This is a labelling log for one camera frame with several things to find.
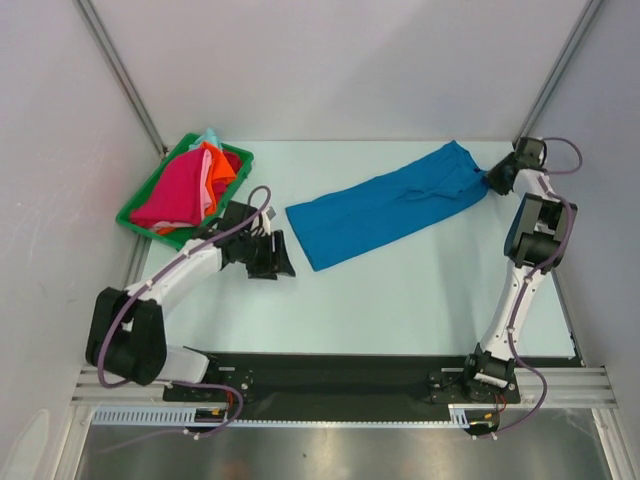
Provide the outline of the light teal t shirt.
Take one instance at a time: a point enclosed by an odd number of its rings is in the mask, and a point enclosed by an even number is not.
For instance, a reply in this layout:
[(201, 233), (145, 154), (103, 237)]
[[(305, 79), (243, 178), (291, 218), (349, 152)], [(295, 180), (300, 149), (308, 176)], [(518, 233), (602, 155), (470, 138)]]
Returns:
[(189, 149), (190, 150), (196, 150), (202, 147), (202, 145), (204, 143), (207, 143), (209, 145), (213, 145), (218, 149), (222, 149), (221, 147), (221, 142), (217, 136), (217, 134), (215, 133), (215, 131), (212, 128), (207, 128), (205, 130), (205, 132), (200, 135), (199, 137), (197, 137), (190, 145), (189, 145)]

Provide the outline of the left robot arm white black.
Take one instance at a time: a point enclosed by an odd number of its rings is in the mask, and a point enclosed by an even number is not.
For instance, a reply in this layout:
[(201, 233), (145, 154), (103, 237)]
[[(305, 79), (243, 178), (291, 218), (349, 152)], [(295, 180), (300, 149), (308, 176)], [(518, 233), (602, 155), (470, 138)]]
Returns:
[(165, 322), (196, 286), (229, 265), (243, 265), (251, 279), (294, 276), (284, 234), (271, 226), (274, 216), (270, 207), (232, 201), (150, 278), (123, 290), (101, 291), (85, 350), (101, 384), (113, 387), (109, 375), (140, 386), (177, 382), (199, 399), (214, 397), (221, 376), (210, 368), (210, 355), (169, 344)]

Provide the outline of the blue t shirt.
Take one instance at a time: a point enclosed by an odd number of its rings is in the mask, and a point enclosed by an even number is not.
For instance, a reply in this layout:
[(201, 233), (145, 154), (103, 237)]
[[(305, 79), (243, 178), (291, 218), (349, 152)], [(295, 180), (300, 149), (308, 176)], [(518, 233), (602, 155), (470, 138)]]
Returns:
[(285, 212), (312, 269), (321, 271), (446, 220), (488, 191), (485, 171), (451, 141), (393, 172)]

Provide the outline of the aluminium frame rail front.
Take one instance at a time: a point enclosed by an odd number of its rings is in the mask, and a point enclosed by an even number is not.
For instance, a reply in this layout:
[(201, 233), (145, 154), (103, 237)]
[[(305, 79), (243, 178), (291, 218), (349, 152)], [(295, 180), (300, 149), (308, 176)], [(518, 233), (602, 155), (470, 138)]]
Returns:
[[(542, 368), (547, 382), (544, 408), (551, 409), (615, 409), (618, 407), (609, 377), (604, 368)], [(510, 407), (529, 408), (542, 396), (542, 382), (534, 373), (518, 368), (516, 382), (520, 400), (508, 402)], [(73, 406), (167, 406), (163, 399), (165, 384), (154, 382), (143, 387), (127, 384), (103, 387), (93, 367), (81, 370), (71, 397)]]

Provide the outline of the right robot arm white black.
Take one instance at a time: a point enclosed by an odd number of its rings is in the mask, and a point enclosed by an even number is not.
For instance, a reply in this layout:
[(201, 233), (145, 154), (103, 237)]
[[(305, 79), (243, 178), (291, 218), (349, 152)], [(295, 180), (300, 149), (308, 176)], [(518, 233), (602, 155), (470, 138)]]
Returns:
[(515, 369), (525, 366), (518, 344), (529, 307), (561, 263), (578, 213), (576, 204), (552, 188), (540, 153), (513, 152), (486, 179), (495, 192), (514, 192), (521, 202), (504, 243), (507, 270), (498, 305), (461, 376), (463, 394), (478, 403), (507, 393)]

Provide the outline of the green plastic tray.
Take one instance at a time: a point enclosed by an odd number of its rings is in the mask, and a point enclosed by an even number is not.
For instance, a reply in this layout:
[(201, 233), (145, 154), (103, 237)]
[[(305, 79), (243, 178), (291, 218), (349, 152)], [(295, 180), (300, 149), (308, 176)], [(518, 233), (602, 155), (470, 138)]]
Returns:
[[(222, 213), (252, 169), (254, 155), (221, 142), (190, 150), (202, 134), (188, 133), (116, 215), (116, 222), (178, 250), (207, 220)], [(202, 150), (212, 155), (209, 181), (214, 204), (202, 220), (200, 210)]]

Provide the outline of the light pink t shirt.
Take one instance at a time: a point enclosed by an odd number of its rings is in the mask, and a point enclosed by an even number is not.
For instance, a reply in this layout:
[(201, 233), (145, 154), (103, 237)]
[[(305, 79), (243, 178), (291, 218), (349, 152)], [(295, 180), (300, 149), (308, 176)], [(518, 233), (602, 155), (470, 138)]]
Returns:
[(200, 210), (201, 219), (204, 220), (214, 204), (214, 195), (211, 190), (209, 174), (212, 167), (212, 155), (208, 149), (202, 150), (201, 163), (201, 190), (200, 190)]

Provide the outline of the right rear aluminium post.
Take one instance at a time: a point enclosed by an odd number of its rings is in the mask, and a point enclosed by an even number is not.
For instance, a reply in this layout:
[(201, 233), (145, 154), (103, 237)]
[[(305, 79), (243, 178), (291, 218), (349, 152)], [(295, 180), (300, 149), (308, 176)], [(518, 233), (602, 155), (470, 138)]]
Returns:
[(606, 0), (589, 0), (585, 3), (531, 108), (513, 136), (513, 142), (532, 133), (607, 4)]

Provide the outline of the aluminium post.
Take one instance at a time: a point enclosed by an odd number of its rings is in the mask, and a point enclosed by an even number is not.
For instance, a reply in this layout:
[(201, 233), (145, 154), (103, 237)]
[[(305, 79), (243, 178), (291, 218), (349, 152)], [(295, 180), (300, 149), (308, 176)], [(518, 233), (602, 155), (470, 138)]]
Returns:
[(168, 147), (162, 140), (94, 2), (90, 0), (74, 0), (73, 4), (154, 150), (161, 158), (164, 158), (168, 152)]
[(607, 4), (606, 0), (589, 0), (585, 3), (531, 108), (513, 136), (513, 142), (532, 133)]

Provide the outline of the left rear aluminium post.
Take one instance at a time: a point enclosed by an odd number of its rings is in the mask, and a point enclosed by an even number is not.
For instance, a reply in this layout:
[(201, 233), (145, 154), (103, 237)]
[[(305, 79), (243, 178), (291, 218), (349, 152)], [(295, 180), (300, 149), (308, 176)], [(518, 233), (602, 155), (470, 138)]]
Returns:
[(161, 158), (164, 158), (168, 152), (168, 147), (162, 140), (94, 2), (90, 0), (74, 0), (73, 4), (154, 150)]

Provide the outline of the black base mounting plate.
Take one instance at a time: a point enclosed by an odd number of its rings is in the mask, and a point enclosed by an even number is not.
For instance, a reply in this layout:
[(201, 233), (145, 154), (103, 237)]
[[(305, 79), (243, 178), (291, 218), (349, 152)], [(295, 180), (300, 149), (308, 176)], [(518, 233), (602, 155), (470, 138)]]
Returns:
[(416, 419), (451, 404), (519, 401), (515, 383), (488, 402), (462, 392), (462, 356), (212, 353), (205, 384), (237, 390), (252, 419)]

